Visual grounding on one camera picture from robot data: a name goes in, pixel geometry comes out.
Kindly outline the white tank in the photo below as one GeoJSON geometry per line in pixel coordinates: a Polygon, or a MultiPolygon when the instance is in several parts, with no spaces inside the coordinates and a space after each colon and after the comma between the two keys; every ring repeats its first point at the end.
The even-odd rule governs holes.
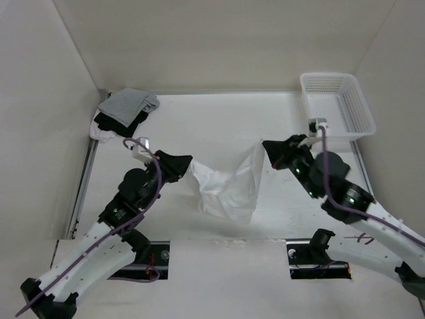
{"type": "Polygon", "coordinates": [[[263,140],[256,142],[232,173],[217,171],[193,160],[186,180],[198,201],[199,211],[249,224],[257,207],[265,158],[263,140]]]}
{"type": "Polygon", "coordinates": [[[98,123],[92,121],[90,124],[89,137],[93,140],[105,144],[110,140],[115,139],[117,137],[117,134],[113,131],[105,131],[99,129],[98,123]]]}

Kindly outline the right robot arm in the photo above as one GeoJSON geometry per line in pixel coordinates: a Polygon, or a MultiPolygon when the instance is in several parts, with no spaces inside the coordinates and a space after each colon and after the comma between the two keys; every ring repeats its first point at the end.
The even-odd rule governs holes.
{"type": "Polygon", "coordinates": [[[323,199],[321,209],[336,221],[372,237],[366,245],[317,229],[293,261],[310,259],[318,268],[348,262],[381,273],[419,299],[424,298],[424,238],[392,216],[367,190],[350,182],[350,167],[327,149],[316,156],[305,143],[307,136],[285,141],[265,140],[262,145],[275,170],[289,170],[312,199],[323,199]]]}

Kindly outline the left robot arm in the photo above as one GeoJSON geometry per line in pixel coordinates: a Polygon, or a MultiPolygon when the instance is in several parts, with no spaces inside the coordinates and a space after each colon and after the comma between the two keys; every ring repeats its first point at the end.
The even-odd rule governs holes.
{"type": "Polygon", "coordinates": [[[26,279],[20,289],[38,318],[72,318],[77,306],[97,284],[121,268],[142,265],[149,257],[150,240],[136,230],[166,183],[179,181],[193,158],[161,150],[145,168],[129,170],[118,192],[78,246],[38,278],[26,279]]]}

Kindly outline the folded grey tank top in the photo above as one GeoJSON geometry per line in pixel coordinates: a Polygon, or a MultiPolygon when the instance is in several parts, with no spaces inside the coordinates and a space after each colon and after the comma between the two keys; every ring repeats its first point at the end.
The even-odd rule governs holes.
{"type": "Polygon", "coordinates": [[[155,94],[134,88],[124,88],[102,102],[99,112],[128,126],[141,111],[150,113],[159,105],[155,94]]]}

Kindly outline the folded black tank top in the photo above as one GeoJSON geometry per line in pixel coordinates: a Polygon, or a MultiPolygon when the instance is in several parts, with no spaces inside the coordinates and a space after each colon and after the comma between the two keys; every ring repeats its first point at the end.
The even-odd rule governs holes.
{"type": "Polygon", "coordinates": [[[137,127],[144,122],[149,114],[147,112],[141,111],[137,117],[129,124],[125,126],[118,122],[117,120],[103,114],[99,113],[94,117],[94,122],[97,123],[98,128],[103,131],[113,131],[119,136],[124,138],[132,138],[134,132],[137,130],[137,127]]]}

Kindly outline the folded white tank top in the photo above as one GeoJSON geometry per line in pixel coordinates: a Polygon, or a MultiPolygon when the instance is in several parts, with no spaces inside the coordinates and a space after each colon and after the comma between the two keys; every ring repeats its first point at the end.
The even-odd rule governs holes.
{"type": "Polygon", "coordinates": [[[98,123],[92,121],[90,124],[89,137],[93,140],[105,144],[110,140],[115,139],[117,137],[117,134],[113,131],[105,131],[99,129],[98,123]]]}

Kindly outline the white plastic basket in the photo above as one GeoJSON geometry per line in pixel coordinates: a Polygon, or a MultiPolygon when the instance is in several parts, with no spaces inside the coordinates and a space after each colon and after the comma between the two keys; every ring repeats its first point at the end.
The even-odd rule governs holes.
{"type": "Polygon", "coordinates": [[[330,138],[351,142],[376,133],[369,105],[353,75],[308,72],[299,81],[307,118],[325,119],[330,138]]]}

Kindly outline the metal table edge rail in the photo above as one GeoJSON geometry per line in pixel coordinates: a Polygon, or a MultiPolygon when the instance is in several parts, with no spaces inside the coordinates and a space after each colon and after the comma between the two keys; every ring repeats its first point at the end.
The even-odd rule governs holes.
{"type": "Polygon", "coordinates": [[[77,192],[75,195],[74,203],[72,204],[72,210],[68,218],[68,223],[65,228],[64,238],[74,239],[78,224],[80,220],[80,214],[82,210],[82,204],[86,195],[88,181],[92,172],[94,158],[96,156],[96,150],[98,148],[98,140],[88,138],[88,146],[86,148],[85,158],[82,166],[82,171],[78,180],[77,192]]]}

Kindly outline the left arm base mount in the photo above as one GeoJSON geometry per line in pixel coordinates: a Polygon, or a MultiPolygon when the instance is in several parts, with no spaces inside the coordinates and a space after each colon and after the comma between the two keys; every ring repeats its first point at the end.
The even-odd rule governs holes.
{"type": "Polygon", "coordinates": [[[138,254],[133,262],[115,272],[110,279],[136,282],[167,280],[170,248],[169,241],[151,242],[144,253],[138,254]]]}

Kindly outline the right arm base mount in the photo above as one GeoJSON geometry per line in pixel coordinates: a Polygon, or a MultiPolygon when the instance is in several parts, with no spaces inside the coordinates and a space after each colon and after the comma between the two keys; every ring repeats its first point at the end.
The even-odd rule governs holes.
{"type": "Polygon", "coordinates": [[[351,268],[344,261],[320,261],[308,250],[308,240],[287,241],[290,278],[292,280],[351,280],[351,268]]]}

